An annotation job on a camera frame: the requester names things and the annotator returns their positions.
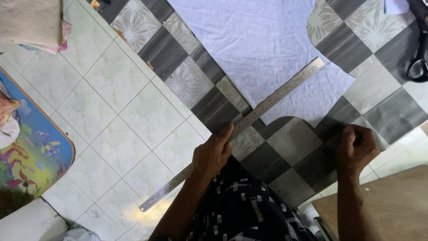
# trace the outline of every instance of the white paper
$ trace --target white paper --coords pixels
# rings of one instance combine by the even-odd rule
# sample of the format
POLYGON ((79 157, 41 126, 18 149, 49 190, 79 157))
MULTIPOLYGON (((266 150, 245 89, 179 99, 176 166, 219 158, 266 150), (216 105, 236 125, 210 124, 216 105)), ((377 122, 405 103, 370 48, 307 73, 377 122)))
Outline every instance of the white paper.
POLYGON ((315 0, 169 0, 238 90, 255 108, 305 65, 325 67, 261 120, 296 116, 317 126, 354 78, 322 56, 307 35, 315 0))
POLYGON ((409 10, 407 0, 385 0, 386 14, 402 14, 409 10))

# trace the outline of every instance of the table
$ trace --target table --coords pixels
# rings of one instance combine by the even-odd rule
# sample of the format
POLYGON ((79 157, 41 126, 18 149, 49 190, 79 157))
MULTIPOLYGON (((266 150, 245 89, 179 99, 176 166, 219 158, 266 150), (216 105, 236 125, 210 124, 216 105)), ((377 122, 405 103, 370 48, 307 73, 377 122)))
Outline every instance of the table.
MULTIPOLYGON (((100 2, 96 11, 210 131, 252 110, 167 0, 100 2)), ((385 15, 383 0, 317 0, 308 36, 355 83, 316 128, 295 117, 258 120, 233 141, 235 158, 290 206, 337 180, 344 124, 373 129, 385 150, 428 120, 428 84, 405 75, 419 36, 411 13, 385 15)))

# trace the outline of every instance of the cartoon dinosaur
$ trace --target cartoon dinosaur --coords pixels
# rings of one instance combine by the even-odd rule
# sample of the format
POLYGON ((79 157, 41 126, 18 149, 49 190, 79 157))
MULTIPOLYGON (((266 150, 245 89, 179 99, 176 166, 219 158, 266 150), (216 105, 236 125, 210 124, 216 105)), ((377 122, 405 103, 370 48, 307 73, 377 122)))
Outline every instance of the cartoon dinosaur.
POLYGON ((48 142, 49 133, 42 131, 34 132, 34 137, 42 142, 42 154, 46 152, 48 156, 53 156, 57 158, 56 154, 59 153, 59 148, 55 147, 60 144, 60 142, 48 142))

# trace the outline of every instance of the right hand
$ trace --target right hand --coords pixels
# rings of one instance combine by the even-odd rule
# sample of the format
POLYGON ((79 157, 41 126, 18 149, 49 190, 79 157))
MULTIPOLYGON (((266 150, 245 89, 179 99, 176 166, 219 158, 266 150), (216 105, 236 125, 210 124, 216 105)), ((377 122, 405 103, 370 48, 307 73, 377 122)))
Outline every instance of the right hand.
POLYGON ((337 174, 359 177, 361 171, 379 154, 371 129, 349 125, 343 129, 342 140, 336 151, 337 174))

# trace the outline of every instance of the wooden board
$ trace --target wooden board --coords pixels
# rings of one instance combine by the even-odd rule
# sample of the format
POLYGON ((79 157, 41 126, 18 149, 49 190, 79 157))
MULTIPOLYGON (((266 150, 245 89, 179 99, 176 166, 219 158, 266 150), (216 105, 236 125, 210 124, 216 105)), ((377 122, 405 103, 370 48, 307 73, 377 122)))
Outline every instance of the wooden board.
MULTIPOLYGON (((364 202, 384 240, 428 240, 428 166, 362 185, 364 202)), ((338 238, 337 194, 312 202, 338 238)))

